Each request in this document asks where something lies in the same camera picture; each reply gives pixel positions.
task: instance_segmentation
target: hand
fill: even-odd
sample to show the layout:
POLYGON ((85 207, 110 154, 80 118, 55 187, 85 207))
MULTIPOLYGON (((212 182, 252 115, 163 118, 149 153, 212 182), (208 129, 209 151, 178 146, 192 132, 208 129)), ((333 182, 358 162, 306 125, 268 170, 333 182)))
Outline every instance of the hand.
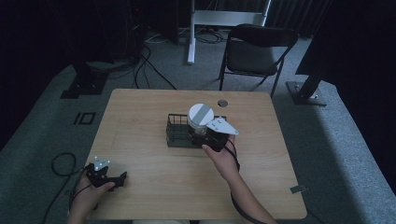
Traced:
MULTIPOLYGON (((227 144, 225 146, 230 149, 232 153, 235 154, 235 148, 232 144, 235 141, 235 135, 230 135, 228 139, 229 141, 227 141, 227 144)), ((215 163, 216 168, 225 180, 230 181, 239 176, 235 159, 225 148, 223 148, 220 152, 216 152, 211 147, 207 145, 202 145, 202 149, 205 151, 207 156, 215 163)))
POLYGON ((100 198, 115 185, 115 183, 109 182, 96 188, 84 173, 78 183, 76 193, 79 191, 80 193, 72 203, 68 223, 83 223, 81 221, 85 220, 86 216, 99 203, 100 198))

